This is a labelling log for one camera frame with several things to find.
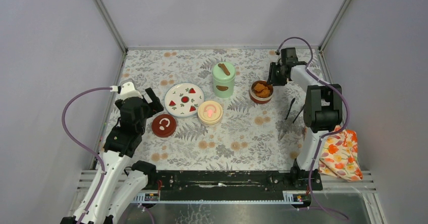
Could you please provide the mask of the red round lid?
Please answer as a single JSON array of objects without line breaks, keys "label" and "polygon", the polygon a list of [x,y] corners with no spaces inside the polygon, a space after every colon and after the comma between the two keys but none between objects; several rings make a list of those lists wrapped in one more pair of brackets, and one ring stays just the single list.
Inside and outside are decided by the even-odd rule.
[{"label": "red round lid", "polygon": [[167,138],[174,134],[177,122],[172,115],[162,114],[157,116],[151,124],[152,132],[161,138]]}]

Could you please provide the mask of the fried chicken piece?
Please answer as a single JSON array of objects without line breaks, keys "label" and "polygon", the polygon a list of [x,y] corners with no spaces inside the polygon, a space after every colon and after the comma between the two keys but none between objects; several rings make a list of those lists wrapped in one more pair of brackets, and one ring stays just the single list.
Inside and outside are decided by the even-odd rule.
[{"label": "fried chicken piece", "polygon": [[254,87],[253,87],[253,91],[255,93],[261,93],[263,92],[265,89],[268,89],[264,84],[261,83],[257,83]]},{"label": "fried chicken piece", "polygon": [[263,92],[257,93],[256,95],[260,98],[268,98],[271,95],[271,91],[269,89],[265,89]]}]

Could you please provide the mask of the white plate with food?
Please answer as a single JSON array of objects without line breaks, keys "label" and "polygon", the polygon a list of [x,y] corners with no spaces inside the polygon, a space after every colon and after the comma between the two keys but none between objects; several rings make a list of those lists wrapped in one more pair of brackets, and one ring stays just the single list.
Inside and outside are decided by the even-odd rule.
[{"label": "white plate with food", "polygon": [[166,111],[178,118],[191,117],[205,102],[203,90],[192,83],[180,83],[170,88],[164,97]]}]

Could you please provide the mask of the steel bowl red band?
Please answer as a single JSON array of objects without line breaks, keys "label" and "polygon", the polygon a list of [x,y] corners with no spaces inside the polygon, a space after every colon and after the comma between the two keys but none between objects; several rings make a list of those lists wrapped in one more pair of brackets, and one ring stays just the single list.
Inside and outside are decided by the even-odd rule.
[{"label": "steel bowl red band", "polygon": [[254,81],[249,88],[249,97],[257,104],[265,104],[270,102],[273,92],[274,89],[272,85],[269,85],[264,80],[257,80]]},{"label": "steel bowl red band", "polygon": [[200,123],[206,127],[216,127],[216,126],[219,126],[221,124],[221,121],[219,121],[219,122],[200,122]]}]

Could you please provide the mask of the black tongs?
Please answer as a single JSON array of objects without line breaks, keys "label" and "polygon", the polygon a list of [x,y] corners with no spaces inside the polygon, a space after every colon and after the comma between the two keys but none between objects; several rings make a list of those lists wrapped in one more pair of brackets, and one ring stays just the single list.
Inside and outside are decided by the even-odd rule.
[{"label": "black tongs", "polygon": [[282,140],[286,134],[288,134],[294,128],[296,121],[304,110],[305,105],[298,106],[296,102],[296,97],[293,97],[284,118],[284,123],[281,125],[278,140]]}]

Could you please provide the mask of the cream round lid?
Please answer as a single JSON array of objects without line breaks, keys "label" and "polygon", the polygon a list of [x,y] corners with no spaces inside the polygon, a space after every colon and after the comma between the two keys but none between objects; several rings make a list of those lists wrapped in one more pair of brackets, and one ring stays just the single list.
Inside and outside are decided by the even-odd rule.
[{"label": "cream round lid", "polygon": [[219,122],[223,113],[223,107],[218,102],[209,100],[198,107],[197,116],[200,122]]}]

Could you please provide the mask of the green lid with handle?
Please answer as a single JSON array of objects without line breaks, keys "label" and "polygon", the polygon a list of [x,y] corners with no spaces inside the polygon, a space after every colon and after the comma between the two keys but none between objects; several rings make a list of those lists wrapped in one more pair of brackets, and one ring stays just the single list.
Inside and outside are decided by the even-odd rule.
[{"label": "green lid with handle", "polygon": [[217,63],[212,68],[212,76],[218,82],[229,82],[236,76],[235,66],[229,62]]}]

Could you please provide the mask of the green cylindrical container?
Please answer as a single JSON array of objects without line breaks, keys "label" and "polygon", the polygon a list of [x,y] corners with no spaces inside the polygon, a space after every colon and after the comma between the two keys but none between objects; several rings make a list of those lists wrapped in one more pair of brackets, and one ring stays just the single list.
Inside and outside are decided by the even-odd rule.
[{"label": "green cylindrical container", "polygon": [[213,74],[213,92],[219,98],[229,98],[234,93],[235,74]]}]

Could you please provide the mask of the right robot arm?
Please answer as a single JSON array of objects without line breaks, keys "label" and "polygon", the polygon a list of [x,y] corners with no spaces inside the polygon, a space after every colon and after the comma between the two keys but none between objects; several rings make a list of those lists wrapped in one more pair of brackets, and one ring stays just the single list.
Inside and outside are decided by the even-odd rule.
[{"label": "right robot arm", "polygon": [[290,185],[303,189],[315,178],[323,137],[342,121],[342,88],[339,84],[323,81],[309,69],[309,63],[300,61],[296,49],[288,47],[276,51],[277,62],[270,65],[267,83],[284,86],[294,82],[306,93],[303,121],[306,127],[303,150],[290,169]]}]

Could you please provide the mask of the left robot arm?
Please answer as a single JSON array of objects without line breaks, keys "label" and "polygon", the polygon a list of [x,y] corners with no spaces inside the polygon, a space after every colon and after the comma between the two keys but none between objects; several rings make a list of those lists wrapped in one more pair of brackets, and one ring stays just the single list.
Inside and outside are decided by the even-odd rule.
[{"label": "left robot arm", "polygon": [[125,184],[116,187],[142,141],[147,119],[164,110],[160,99],[151,88],[145,90],[150,102],[134,86],[111,86],[108,90],[117,93],[115,105],[120,117],[106,137],[100,154],[79,142],[68,130],[65,116],[71,103],[68,102],[63,110],[65,132],[95,156],[99,167],[82,203],[71,216],[63,217],[61,223],[117,223],[137,193],[156,184],[155,165],[139,160],[132,165]]}]

